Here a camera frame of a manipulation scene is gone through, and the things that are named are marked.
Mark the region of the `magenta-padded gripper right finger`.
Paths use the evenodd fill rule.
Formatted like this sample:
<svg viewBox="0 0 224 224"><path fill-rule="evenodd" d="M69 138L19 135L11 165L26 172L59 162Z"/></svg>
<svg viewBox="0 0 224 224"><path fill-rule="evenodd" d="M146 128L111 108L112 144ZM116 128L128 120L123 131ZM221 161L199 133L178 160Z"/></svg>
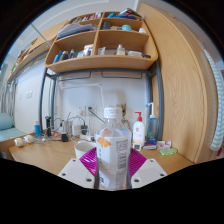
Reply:
<svg viewBox="0 0 224 224"><path fill-rule="evenodd" d="M127 188L146 186L166 176L155 159L146 159L140 152L131 149L128 160Z"/></svg>

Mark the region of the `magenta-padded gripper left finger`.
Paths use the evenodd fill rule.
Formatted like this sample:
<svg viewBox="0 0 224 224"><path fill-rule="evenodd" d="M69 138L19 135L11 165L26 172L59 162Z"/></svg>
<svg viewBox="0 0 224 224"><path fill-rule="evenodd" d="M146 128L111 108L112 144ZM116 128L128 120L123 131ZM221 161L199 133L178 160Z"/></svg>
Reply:
<svg viewBox="0 0 224 224"><path fill-rule="evenodd" d="M58 176L81 187L97 189L99 175L96 149L92 148L79 159L72 158Z"/></svg>

